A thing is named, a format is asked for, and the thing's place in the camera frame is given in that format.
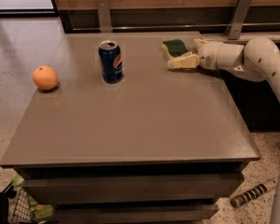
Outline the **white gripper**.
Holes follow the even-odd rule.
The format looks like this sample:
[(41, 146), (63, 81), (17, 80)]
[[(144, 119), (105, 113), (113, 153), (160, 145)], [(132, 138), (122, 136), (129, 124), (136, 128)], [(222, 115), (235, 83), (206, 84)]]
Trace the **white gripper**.
[(216, 70), (217, 54), (223, 43), (215, 41), (207, 42), (206, 40), (195, 38), (193, 44), (199, 56), (196, 54), (190, 54), (173, 58), (168, 61), (168, 67), (170, 69), (192, 69), (200, 65), (204, 69)]

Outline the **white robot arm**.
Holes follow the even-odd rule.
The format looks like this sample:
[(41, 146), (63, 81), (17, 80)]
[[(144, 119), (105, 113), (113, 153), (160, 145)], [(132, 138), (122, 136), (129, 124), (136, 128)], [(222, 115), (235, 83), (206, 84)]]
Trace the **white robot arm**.
[[(200, 68), (204, 71), (225, 71), (232, 77), (269, 85), (280, 104), (280, 50), (266, 37), (258, 36), (243, 45), (196, 38), (192, 51), (185, 50), (181, 41), (168, 45), (171, 69)], [(254, 140), (265, 152), (259, 163), (247, 166), (248, 178), (241, 191), (258, 183), (260, 177), (280, 182), (280, 133), (255, 134)], [(218, 201), (219, 211), (203, 224), (273, 224), (280, 221), (280, 185), (258, 199), (235, 209), (226, 199)]]

